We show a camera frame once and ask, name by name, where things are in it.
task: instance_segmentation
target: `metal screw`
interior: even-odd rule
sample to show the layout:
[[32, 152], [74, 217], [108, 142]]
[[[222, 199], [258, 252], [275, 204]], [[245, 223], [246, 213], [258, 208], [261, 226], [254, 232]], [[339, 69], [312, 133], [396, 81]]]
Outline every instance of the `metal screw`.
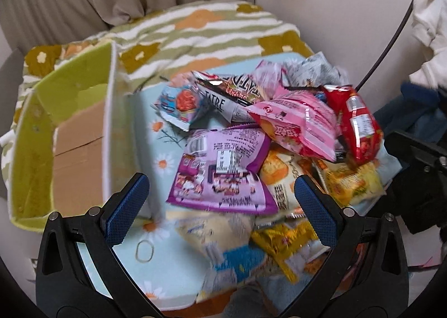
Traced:
[[59, 212], [51, 212], [50, 215], [48, 216], [48, 219], [50, 221], [54, 221], [58, 217], [59, 217]]
[[385, 218], [390, 222], [394, 221], [394, 216], [391, 213], [386, 213]]
[[99, 212], [101, 212], [101, 208], [99, 207], [92, 207], [89, 209], [89, 215], [96, 216]]
[[354, 216], [354, 214], [355, 214], [355, 211], [352, 209], [352, 208], [345, 208], [344, 210], [343, 210], [343, 214], [346, 216], [346, 217], [353, 217]]

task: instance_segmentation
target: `snack pile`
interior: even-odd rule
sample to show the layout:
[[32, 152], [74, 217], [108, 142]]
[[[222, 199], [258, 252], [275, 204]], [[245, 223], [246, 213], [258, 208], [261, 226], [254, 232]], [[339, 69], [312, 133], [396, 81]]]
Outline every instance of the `snack pile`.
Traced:
[[[344, 84], [322, 53], [263, 60], [242, 75], [190, 71], [166, 84], [154, 107], [191, 131], [166, 202], [193, 210], [176, 230], [210, 261], [197, 302], [259, 276], [296, 283], [312, 271], [320, 242], [294, 194], [299, 176], [342, 207], [372, 207], [386, 194], [400, 164]], [[194, 129], [209, 110], [230, 125]]]

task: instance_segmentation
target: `red snack bag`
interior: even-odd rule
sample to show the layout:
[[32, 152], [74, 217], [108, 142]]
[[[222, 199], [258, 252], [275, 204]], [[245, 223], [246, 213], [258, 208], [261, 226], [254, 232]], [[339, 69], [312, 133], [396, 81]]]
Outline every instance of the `red snack bag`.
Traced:
[[341, 133], [357, 165], [375, 158], [383, 132], [351, 86], [324, 86], [328, 105], [338, 115]]

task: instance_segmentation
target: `barcode sticker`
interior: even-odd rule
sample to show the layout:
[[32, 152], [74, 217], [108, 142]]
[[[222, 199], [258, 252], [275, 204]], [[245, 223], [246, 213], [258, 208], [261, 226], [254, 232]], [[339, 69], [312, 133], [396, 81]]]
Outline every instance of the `barcode sticker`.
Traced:
[[217, 152], [216, 173], [236, 174], [245, 169], [239, 165], [239, 153], [236, 150], [219, 150]]
[[352, 117], [351, 125], [355, 135], [358, 135], [360, 139], [374, 134], [374, 127], [372, 127], [372, 120], [369, 115]]
[[206, 138], [202, 136], [201, 138], [193, 139], [188, 143], [189, 153], [195, 154], [206, 150]]
[[205, 246], [205, 251], [213, 265], [221, 265], [225, 262], [224, 254], [217, 246], [217, 242], [213, 241]]
[[305, 269], [306, 260], [299, 253], [294, 253], [284, 262], [296, 276], [299, 276]]
[[346, 101], [346, 107], [348, 108], [349, 112], [352, 112], [352, 110], [364, 109], [365, 104], [359, 96], [352, 96]]

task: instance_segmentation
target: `orange flower center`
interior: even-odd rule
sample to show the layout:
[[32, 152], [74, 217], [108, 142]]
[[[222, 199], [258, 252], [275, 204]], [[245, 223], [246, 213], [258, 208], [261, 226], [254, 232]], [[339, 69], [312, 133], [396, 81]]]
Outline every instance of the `orange flower center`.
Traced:
[[158, 133], [162, 127], [163, 127], [163, 122], [161, 122], [161, 121], [157, 121], [152, 124], [152, 130], [156, 133]]
[[142, 226], [143, 230], [147, 231], [147, 232], [152, 232], [155, 231], [157, 229], [157, 224], [155, 222], [149, 222], [149, 223], [145, 223]]
[[160, 161], [158, 162], [158, 167], [159, 167], [160, 169], [165, 169], [167, 166], [168, 166], [168, 163], [166, 162], [166, 160], [160, 160]]

